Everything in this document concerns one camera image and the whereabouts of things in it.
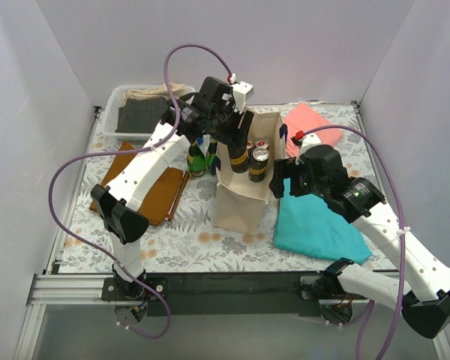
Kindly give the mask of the green Perrier bottle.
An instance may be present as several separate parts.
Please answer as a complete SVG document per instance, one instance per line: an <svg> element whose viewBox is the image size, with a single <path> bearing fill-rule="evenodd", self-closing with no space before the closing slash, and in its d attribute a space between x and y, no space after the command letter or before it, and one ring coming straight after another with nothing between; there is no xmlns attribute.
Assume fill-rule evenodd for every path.
<svg viewBox="0 0 450 360"><path fill-rule="evenodd" d="M188 171L193 177L201 177L206 171L206 158L203 151L199 147L199 143L195 140L189 147L187 153Z"/></svg>
<svg viewBox="0 0 450 360"><path fill-rule="evenodd" d="M211 136L209 138L209 144L205 155L205 163L207 169L213 176L216 175L215 157L217 153L217 147L218 141Z"/></svg>

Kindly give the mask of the dark can dented lid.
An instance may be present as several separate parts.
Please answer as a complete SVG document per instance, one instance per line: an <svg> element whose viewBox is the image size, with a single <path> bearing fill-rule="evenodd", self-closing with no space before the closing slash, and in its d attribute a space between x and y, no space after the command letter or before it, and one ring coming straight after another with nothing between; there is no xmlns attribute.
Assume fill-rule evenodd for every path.
<svg viewBox="0 0 450 360"><path fill-rule="evenodd" d="M231 170L234 173L245 173L248 171L249 167L249 156L247 144L240 146L227 146L229 153L229 162Z"/></svg>

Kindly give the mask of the red tab can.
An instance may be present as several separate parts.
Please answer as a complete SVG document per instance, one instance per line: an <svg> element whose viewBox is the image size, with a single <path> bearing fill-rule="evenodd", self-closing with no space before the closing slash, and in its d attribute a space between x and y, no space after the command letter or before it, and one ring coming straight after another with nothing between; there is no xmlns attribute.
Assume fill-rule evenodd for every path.
<svg viewBox="0 0 450 360"><path fill-rule="evenodd" d="M248 140L247 141L247 156L249 159L252 158L253 150L254 150L254 142L252 140Z"/></svg>
<svg viewBox="0 0 450 360"><path fill-rule="evenodd" d="M254 143L256 148L269 149L269 140L267 138L256 139Z"/></svg>

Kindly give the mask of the dark can silver pull-tab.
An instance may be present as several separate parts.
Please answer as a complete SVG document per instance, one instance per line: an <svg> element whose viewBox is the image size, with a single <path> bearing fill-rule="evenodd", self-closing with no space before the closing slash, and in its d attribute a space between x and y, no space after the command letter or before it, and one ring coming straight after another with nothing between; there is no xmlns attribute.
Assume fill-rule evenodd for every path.
<svg viewBox="0 0 450 360"><path fill-rule="evenodd" d="M269 151L266 148L255 148L249 163L248 178L259 183L265 178L266 167L269 162Z"/></svg>

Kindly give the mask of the beige canvas tote bag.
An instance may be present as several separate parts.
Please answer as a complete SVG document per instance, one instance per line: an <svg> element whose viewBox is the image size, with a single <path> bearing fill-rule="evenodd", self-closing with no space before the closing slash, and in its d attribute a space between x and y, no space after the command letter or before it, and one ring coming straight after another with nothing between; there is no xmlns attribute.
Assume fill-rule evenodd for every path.
<svg viewBox="0 0 450 360"><path fill-rule="evenodd" d="M273 198L269 184L273 178L274 161L286 157L286 133L279 112L265 112L263 109L249 109L253 120L249 138L255 140L265 137L269 140L269 160L265 168L265 177L259 183L248 178L248 172L233 172L226 145L219 143L217 157L220 167L217 169L217 193L214 225L236 233L252 234L258 228Z"/></svg>

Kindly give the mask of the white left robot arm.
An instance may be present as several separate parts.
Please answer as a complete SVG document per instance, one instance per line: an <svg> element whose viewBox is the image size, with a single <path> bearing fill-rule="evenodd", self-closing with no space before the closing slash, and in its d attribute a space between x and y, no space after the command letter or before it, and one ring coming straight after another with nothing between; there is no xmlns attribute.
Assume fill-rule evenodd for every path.
<svg viewBox="0 0 450 360"><path fill-rule="evenodd" d="M241 146L253 119L246 109L253 93L254 87L248 82L206 77L197 94L171 100L171 107L141 154L106 186L93 187L91 198L112 239L115 288L126 299L138 299L145 289L140 238L149 227L149 220L139 213L139 208L146 195L197 138L209 135L224 145Z"/></svg>

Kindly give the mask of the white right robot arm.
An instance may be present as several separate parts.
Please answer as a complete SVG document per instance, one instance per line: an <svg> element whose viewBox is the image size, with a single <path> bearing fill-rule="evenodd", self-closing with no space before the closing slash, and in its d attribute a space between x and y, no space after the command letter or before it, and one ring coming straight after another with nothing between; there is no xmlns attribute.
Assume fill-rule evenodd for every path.
<svg viewBox="0 0 450 360"><path fill-rule="evenodd" d="M385 196L365 178L349 176L330 145L307 148L299 158L276 160L269 185L277 198L314 195L370 239L401 276L399 280L341 258L310 285L323 296L363 296L389 308L424 338L435 338L450 323L450 268L406 228Z"/></svg>

